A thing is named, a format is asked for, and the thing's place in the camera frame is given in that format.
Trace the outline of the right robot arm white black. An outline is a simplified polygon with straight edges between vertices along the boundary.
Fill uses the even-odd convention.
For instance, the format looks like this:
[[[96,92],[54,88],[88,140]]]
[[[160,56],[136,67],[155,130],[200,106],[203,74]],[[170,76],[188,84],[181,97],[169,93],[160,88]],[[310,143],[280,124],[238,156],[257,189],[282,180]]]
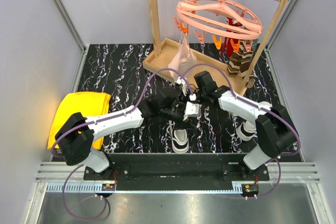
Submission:
[[[295,143],[300,145],[300,138],[287,109],[281,105],[270,105],[252,101],[237,94],[230,86],[218,86],[208,71],[194,76],[198,89],[186,96],[192,102],[209,102],[219,109],[232,113],[244,121],[236,129],[237,136],[249,141],[254,136],[258,144],[246,154],[238,167],[239,176],[250,180],[257,174],[257,169],[281,155],[295,155],[287,149]]]

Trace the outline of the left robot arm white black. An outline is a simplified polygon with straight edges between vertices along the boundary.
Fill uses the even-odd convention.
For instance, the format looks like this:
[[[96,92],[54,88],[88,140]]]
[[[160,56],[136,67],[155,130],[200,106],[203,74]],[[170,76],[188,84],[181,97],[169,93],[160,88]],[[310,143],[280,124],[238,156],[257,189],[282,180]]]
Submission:
[[[83,116],[76,112],[69,117],[55,136],[56,142],[68,166],[85,165],[93,169],[103,180],[113,175],[106,154],[95,149],[93,143],[107,135],[141,127],[150,119],[159,117],[169,121],[169,132],[175,153],[188,151],[186,109],[190,102],[175,97],[151,96],[124,110],[101,116]]]

